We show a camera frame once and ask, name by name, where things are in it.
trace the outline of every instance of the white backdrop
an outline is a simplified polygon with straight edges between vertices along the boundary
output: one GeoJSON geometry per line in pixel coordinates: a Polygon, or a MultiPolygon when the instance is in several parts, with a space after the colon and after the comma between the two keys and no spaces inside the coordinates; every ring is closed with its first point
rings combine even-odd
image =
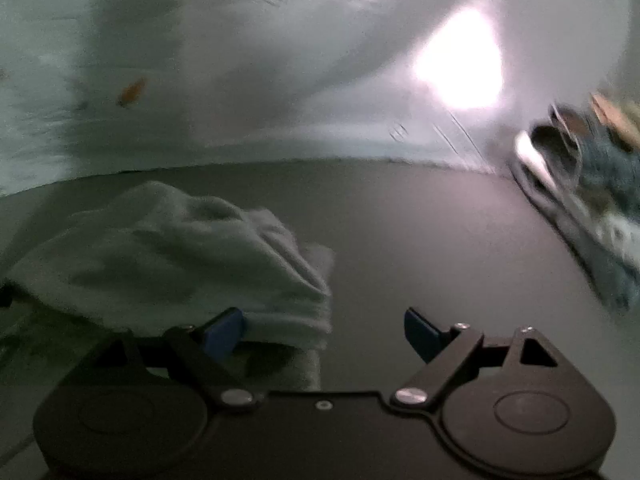
{"type": "Polygon", "coordinates": [[[0,194],[322,156],[499,171],[549,101],[617,85],[631,23],[632,0],[0,0],[0,194]]]}

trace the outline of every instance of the pile of objects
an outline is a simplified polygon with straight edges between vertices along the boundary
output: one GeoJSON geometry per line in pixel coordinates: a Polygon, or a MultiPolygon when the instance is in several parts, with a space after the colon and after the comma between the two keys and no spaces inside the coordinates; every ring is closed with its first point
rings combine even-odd
{"type": "Polygon", "coordinates": [[[603,304],[640,304],[640,106],[591,96],[516,136],[511,171],[587,270],[603,304]]]}

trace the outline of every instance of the dark round object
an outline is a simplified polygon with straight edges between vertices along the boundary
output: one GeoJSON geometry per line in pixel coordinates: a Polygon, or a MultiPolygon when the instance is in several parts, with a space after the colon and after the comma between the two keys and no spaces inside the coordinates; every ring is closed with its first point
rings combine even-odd
{"type": "Polygon", "coordinates": [[[442,423],[462,458],[487,471],[523,476],[580,471],[602,459],[615,419],[590,386],[554,384],[528,367],[530,381],[481,378],[447,398],[442,423]]]}
{"type": "Polygon", "coordinates": [[[496,402],[495,416],[510,430],[545,434],[560,430],[569,421],[570,414],[567,405],[554,396],[517,392],[496,402]]]}
{"type": "Polygon", "coordinates": [[[39,407],[33,433],[45,459],[80,478],[125,480],[179,462],[207,422],[187,387],[60,386],[39,407]]]}

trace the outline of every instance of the bright light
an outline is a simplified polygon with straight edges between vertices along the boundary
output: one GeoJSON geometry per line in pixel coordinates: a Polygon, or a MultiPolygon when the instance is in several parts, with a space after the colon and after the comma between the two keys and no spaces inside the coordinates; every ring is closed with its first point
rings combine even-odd
{"type": "Polygon", "coordinates": [[[454,14],[429,38],[414,71],[451,108],[494,105],[502,90],[502,59],[489,20],[475,9],[454,14]]]}

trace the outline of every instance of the orange object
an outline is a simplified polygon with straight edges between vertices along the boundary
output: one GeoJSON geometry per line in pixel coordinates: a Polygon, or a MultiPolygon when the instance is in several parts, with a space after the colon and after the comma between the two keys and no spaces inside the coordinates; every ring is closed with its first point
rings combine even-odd
{"type": "Polygon", "coordinates": [[[118,97],[118,104],[124,107],[135,103],[140,98],[142,91],[145,89],[145,85],[146,77],[141,77],[135,83],[131,83],[122,91],[120,97],[118,97]]]}

